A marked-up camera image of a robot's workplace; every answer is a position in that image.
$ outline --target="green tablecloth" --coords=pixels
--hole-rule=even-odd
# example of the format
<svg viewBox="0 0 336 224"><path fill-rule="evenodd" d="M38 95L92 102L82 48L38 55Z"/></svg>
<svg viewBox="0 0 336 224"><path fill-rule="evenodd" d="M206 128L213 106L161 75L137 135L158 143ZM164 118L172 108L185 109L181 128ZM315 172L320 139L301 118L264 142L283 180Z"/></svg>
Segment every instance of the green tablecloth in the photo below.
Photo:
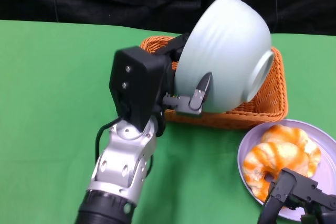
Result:
<svg viewBox="0 0 336 224"><path fill-rule="evenodd" d="M9 21L0 28L0 223L73 223L97 130L116 116L114 52L165 33ZM288 118L336 137L336 37L279 34L273 45L285 62ZM168 124L133 223L256 223L261 206L237 169L245 133Z"/></svg>

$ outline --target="orange wicker basket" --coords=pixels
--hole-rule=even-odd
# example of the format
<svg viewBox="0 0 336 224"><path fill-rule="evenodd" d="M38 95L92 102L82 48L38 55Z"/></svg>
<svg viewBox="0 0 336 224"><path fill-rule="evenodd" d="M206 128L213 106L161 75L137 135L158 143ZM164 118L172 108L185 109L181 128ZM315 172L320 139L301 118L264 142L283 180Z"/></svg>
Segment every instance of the orange wicker basket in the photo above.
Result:
<svg viewBox="0 0 336 224"><path fill-rule="evenodd" d="M152 53L165 46L172 37L154 36L144 40L140 47ZM223 129L249 129L257 124L276 122L288 114L287 89L284 64L278 49L271 70L252 101L224 113L203 113L200 118L176 115L174 110L166 110L167 121L203 125ZM173 63L176 69L178 62Z"/></svg>

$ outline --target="pastry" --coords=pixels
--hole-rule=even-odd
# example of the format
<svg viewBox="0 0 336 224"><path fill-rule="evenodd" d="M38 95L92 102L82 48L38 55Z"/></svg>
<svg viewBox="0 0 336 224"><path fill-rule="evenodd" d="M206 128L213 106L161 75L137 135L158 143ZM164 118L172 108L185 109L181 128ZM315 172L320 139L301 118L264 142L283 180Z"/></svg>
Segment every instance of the pastry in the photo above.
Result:
<svg viewBox="0 0 336 224"><path fill-rule="evenodd" d="M285 167L307 177L309 157L301 148L289 142L260 143L245 157L244 178L253 194L264 202L270 184L265 180L266 174L270 173L276 179Z"/></svg>
<svg viewBox="0 0 336 224"><path fill-rule="evenodd" d="M261 138L262 143L289 142L298 146L309 157L308 177L315 174L318 164L321 162L321 151L308 134L298 128L290 128L281 124L270 127Z"/></svg>

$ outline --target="white bowl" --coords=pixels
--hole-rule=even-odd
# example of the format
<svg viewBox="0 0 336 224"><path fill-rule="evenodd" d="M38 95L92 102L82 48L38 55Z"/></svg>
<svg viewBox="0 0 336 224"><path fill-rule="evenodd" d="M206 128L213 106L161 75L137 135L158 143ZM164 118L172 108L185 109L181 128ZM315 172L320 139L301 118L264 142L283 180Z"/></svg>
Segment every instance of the white bowl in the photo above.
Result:
<svg viewBox="0 0 336 224"><path fill-rule="evenodd" d="M262 17L241 0L216 0L189 36L175 74L175 93L192 96L208 72L213 82L205 112L225 112L248 102L274 59Z"/></svg>

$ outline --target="purple plate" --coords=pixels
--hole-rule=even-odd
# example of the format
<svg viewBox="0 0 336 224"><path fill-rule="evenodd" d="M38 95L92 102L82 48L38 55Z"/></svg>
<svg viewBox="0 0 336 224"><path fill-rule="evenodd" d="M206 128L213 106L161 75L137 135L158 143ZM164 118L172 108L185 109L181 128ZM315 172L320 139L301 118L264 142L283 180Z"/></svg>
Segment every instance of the purple plate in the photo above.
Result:
<svg viewBox="0 0 336 224"><path fill-rule="evenodd" d="M308 123L296 121L296 120L282 120L275 123L264 123L251 129L243 138L238 150L238 169L240 176L248 189L253 195L251 189L246 184L243 177L243 162L247 153L257 144L260 143L261 136L272 125L282 124L284 126L296 127L303 129L307 132L309 137L320 147L321 149L321 162L316 170L314 176L311 179L317 181L318 188L325 194L336 195L336 142L324 131L312 126ZM300 221L301 215L304 215L303 208L297 208L296 210L290 210L288 208L282 209L279 216L289 220Z"/></svg>

